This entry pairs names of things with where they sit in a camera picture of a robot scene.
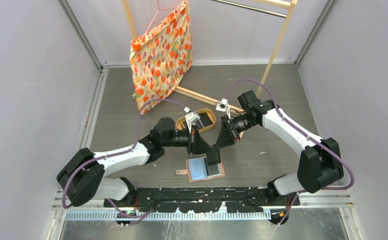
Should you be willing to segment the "pink leather card holder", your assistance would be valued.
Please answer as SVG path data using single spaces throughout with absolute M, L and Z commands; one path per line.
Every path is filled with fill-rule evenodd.
M 176 174 L 178 176 L 187 175 L 190 183 L 221 178 L 221 177 L 224 177 L 226 174 L 223 168 L 223 164 L 220 163 L 219 165 L 220 165 L 221 174 L 208 177 L 206 174 L 206 157 L 203 156 L 203 157 L 191 158 L 186 160 L 186 169 L 178 169 L 176 170 Z

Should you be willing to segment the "dark credit card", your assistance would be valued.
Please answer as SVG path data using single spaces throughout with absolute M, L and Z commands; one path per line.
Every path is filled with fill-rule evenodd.
M 220 165 L 212 164 L 206 165 L 206 174 L 208 177 L 213 177 L 221 174 Z

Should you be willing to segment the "tan oval card tray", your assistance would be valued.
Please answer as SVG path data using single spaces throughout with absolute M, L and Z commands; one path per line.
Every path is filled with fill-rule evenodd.
M 216 123 L 216 117 L 209 108 L 202 108 L 197 111 L 199 120 L 196 121 L 196 125 L 199 127 L 199 133 L 204 133 L 211 130 Z M 187 128 L 185 117 L 181 117 L 176 121 L 176 128 L 182 130 Z

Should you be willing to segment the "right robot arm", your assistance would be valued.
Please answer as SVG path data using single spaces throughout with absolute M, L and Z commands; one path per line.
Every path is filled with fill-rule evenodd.
M 298 170 L 268 182 L 266 195 L 280 205 L 287 195 L 306 191 L 316 193 L 344 177 L 339 144 L 333 138 L 322 139 L 284 115 L 272 100 L 260 101 L 250 90 L 238 97 L 245 111 L 237 117 L 221 117 L 221 130 L 214 147 L 222 149 L 240 140 L 240 133 L 260 125 L 282 139 L 299 156 Z

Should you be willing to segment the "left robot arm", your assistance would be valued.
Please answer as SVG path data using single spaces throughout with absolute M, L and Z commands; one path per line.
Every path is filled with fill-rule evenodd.
M 177 130 L 173 119 L 163 117 L 136 144 L 109 152 L 94 153 L 87 147 L 80 149 L 58 173 L 56 180 L 72 207 L 102 199 L 117 200 L 123 207 L 129 207 L 135 201 L 132 185 L 123 177 L 110 179 L 108 175 L 152 163 L 164 155 L 165 147 L 186 148 L 190 155 L 212 151 L 197 126 Z

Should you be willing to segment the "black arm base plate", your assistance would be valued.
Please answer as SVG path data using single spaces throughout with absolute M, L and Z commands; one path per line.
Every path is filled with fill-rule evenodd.
M 295 193 L 272 199 L 266 188 L 247 187 L 139 187 L 123 200 L 113 202 L 119 208 L 134 208 L 160 213 L 217 212 L 225 208 L 228 213 L 258 213 L 264 207 L 286 209 Z

